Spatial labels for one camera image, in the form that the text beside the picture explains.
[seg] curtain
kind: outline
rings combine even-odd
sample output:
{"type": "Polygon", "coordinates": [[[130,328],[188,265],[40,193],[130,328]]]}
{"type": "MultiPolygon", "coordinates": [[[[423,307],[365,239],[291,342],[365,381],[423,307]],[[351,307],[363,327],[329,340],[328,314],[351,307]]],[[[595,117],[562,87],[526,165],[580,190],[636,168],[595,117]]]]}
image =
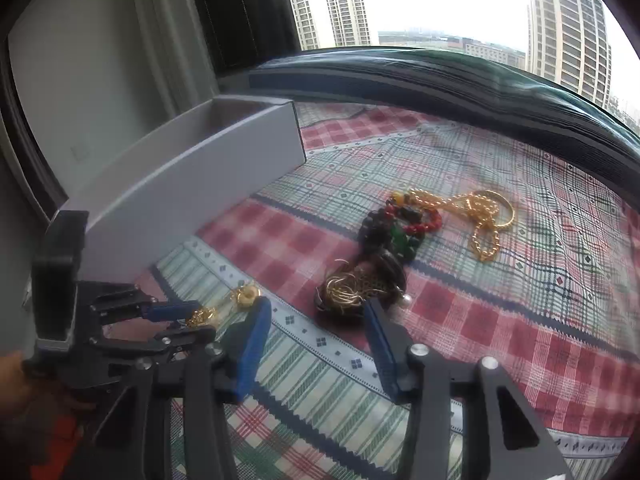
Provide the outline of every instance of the curtain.
{"type": "Polygon", "coordinates": [[[218,93],[193,0],[135,0],[156,86],[170,117],[218,93]]]}

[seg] white box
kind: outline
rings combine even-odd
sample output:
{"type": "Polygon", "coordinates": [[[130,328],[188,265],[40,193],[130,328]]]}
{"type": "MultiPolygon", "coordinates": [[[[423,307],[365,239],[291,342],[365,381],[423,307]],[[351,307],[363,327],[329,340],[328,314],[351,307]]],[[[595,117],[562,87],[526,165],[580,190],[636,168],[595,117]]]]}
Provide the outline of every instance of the white box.
{"type": "Polygon", "coordinates": [[[293,102],[217,96],[152,131],[62,209],[88,210],[82,280],[130,282],[306,161],[293,102]]]}

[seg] metal screw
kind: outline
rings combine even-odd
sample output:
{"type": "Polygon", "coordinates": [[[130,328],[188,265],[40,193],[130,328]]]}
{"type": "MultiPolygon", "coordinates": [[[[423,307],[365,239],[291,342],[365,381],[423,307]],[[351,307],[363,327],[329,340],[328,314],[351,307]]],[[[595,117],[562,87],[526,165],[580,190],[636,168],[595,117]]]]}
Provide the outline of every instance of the metal screw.
{"type": "Polygon", "coordinates": [[[488,368],[489,370],[495,370],[498,367],[498,359],[496,359],[495,357],[491,357],[490,355],[487,355],[486,357],[480,359],[480,362],[482,363],[482,366],[488,368]]]}
{"type": "Polygon", "coordinates": [[[209,355],[222,354],[222,346],[220,346],[220,343],[217,341],[214,341],[213,343],[207,343],[206,345],[204,345],[204,349],[209,355]]]}
{"type": "Polygon", "coordinates": [[[141,357],[140,359],[136,359],[136,368],[138,370],[149,370],[153,362],[148,357],[141,357]]]}
{"type": "Polygon", "coordinates": [[[415,356],[423,357],[429,353],[429,347],[427,345],[423,345],[422,343],[416,343],[414,345],[411,345],[410,351],[415,356]]]}

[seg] gold ring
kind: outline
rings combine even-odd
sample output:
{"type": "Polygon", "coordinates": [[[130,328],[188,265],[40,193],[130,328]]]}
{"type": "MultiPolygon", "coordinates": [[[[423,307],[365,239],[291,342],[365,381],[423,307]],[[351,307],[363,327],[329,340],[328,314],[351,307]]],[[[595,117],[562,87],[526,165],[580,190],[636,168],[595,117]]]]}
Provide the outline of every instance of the gold ring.
{"type": "Polygon", "coordinates": [[[496,193],[495,191],[491,191],[490,189],[481,189],[480,191],[474,191],[474,195],[478,195],[478,196],[490,195],[493,198],[496,198],[498,202],[506,206],[506,208],[511,211],[511,218],[509,218],[509,221],[505,222],[504,224],[494,224],[495,229],[498,229],[498,230],[506,229],[511,224],[513,224],[513,221],[516,219],[516,210],[514,209],[513,205],[511,205],[511,202],[509,202],[500,193],[496,193]]]}

